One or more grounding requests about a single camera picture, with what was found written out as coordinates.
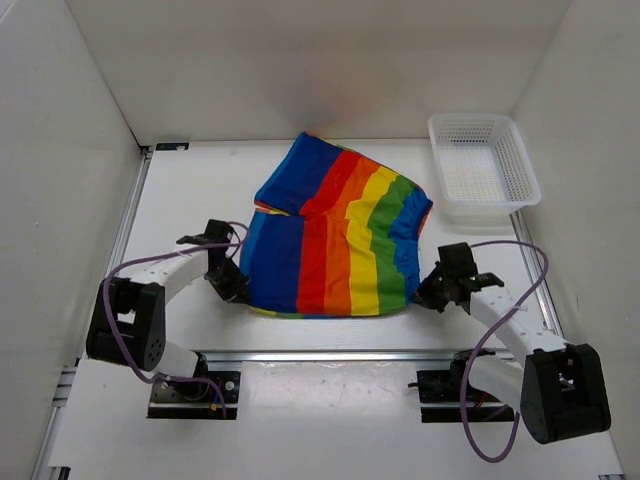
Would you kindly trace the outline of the rainbow striped shorts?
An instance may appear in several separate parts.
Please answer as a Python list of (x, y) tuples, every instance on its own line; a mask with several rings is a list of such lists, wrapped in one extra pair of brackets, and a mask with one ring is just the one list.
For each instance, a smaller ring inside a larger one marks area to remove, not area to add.
[(409, 305), (433, 206), (411, 179), (302, 133), (254, 204), (240, 257), (251, 308), (286, 318), (356, 318)]

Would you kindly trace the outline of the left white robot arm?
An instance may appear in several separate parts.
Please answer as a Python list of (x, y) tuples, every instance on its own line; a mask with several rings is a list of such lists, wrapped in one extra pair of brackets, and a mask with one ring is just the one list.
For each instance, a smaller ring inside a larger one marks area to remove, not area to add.
[(249, 278), (233, 256), (244, 244), (242, 223), (211, 219), (197, 235), (176, 241), (170, 253), (130, 260), (102, 280), (86, 339), (89, 358), (129, 367), (143, 382), (174, 384), (188, 400), (213, 386), (204, 356), (166, 339), (166, 306), (197, 279), (227, 303), (250, 300)]

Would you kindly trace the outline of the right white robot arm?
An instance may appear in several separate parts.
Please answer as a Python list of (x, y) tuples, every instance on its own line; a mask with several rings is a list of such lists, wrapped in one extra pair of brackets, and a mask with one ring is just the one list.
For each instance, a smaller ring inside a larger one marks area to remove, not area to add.
[(468, 243), (439, 247), (413, 299), (437, 312), (454, 304), (487, 328), (450, 364), (449, 387), (462, 422), (469, 422), (469, 400), (483, 392), (509, 407), (515, 423), (540, 444), (607, 431), (611, 413), (597, 351), (530, 324), (524, 301), (497, 275), (480, 272), (473, 250)]

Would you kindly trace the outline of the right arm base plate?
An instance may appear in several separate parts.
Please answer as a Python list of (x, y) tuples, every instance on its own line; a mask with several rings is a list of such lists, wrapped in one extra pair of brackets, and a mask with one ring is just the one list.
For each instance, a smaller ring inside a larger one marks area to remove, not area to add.
[[(459, 390), (448, 370), (419, 370), (407, 387), (418, 392), (423, 424), (459, 424)], [(512, 422), (513, 410), (485, 392), (467, 388), (467, 418), (470, 423)]]

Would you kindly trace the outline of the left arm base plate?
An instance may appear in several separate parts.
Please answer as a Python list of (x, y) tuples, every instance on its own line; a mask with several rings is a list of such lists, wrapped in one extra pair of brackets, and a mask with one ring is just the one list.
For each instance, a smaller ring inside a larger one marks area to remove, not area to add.
[(212, 369), (207, 362), (201, 362), (196, 374), (198, 378), (207, 378), (217, 389), (202, 382), (156, 382), (151, 388), (147, 417), (163, 420), (236, 420), (241, 371)]

